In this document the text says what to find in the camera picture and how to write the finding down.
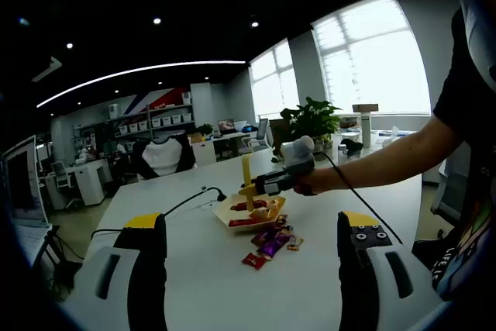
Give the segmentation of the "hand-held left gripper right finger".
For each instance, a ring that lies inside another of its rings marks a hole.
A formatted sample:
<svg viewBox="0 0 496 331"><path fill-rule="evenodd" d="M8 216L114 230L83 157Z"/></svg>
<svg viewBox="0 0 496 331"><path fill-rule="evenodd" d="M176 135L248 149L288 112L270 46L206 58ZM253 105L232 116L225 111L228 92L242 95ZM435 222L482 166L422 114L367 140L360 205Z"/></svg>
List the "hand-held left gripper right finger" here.
<svg viewBox="0 0 496 331"><path fill-rule="evenodd" d="M442 310L428 269L376 219L340 212L341 330L425 330Z"/></svg>

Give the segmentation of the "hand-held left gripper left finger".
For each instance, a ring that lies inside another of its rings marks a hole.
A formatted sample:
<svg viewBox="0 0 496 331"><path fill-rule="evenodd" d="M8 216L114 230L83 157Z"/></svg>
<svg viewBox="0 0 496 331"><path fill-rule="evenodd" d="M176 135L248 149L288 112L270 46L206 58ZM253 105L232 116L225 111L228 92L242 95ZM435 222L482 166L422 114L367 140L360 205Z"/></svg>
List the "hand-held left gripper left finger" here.
<svg viewBox="0 0 496 331"><path fill-rule="evenodd" d="M82 265L71 318L82 330L166 330L164 214L137 216Z"/></svg>

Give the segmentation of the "person's right hand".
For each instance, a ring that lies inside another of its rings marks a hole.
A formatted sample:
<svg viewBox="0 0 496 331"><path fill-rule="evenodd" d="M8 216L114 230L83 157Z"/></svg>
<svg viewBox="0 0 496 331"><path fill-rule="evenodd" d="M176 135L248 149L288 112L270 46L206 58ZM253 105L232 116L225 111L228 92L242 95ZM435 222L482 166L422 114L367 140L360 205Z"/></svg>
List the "person's right hand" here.
<svg viewBox="0 0 496 331"><path fill-rule="evenodd" d="M293 190L300 195L319 195L337 189L339 176L333 168L314 169L309 174L298 177Z"/></svg>

